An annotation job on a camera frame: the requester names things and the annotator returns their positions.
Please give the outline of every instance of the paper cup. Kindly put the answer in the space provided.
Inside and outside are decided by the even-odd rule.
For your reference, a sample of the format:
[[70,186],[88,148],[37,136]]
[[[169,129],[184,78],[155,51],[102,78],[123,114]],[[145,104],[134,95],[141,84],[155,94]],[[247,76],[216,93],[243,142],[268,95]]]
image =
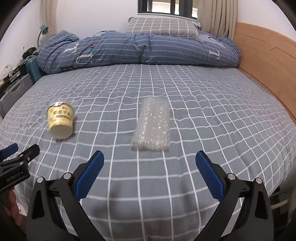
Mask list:
[[49,132],[55,139],[66,139],[73,133],[73,108],[66,102],[55,102],[47,109]]

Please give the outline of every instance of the blue gripper pad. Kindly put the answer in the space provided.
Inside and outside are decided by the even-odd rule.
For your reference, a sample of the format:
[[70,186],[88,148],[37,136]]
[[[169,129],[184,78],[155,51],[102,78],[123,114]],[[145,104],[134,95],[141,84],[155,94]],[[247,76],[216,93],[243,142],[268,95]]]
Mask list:
[[10,146],[2,149],[0,151],[0,156],[3,159],[9,158],[12,154],[18,151],[18,145],[16,143],[11,144]]
[[219,202],[222,202],[224,199],[224,184],[211,164],[208,162],[207,158],[201,151],[196,153],[196,166],[200,171],[205,183],[207,184],[213,198],[218,199]]
[[98,152],[95,156],[91,157],[88,166],[75,183],[74,195],[77,201],[86,198],[103,166],[104,155],[102,152]]

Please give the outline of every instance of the bubble wrap bag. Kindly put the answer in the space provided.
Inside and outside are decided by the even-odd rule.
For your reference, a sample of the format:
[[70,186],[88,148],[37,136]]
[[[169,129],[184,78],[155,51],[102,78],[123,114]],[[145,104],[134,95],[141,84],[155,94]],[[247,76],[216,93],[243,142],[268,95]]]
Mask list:
[[170,148],[170,110],[164,97],[147,97],[133,135],[132,149],[166,151]]

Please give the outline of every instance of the beige curtain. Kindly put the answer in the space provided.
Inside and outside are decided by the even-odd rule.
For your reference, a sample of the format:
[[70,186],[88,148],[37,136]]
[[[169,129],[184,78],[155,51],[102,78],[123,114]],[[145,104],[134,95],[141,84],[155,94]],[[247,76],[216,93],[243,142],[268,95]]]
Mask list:
[[57,3],[58,0],[42,0],[43,21],[48,26],[48,36],[57,33]]
[[200,0],[197,16],[203,31],[233,40],[237,23],[237,0]]

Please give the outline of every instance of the headboard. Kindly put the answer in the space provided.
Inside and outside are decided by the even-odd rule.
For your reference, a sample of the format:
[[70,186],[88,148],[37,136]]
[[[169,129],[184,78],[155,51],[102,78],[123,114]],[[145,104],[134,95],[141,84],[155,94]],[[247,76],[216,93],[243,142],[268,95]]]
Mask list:
[[278,32],[237,23],[239,70],[271,92],[296,123],[296,42]]

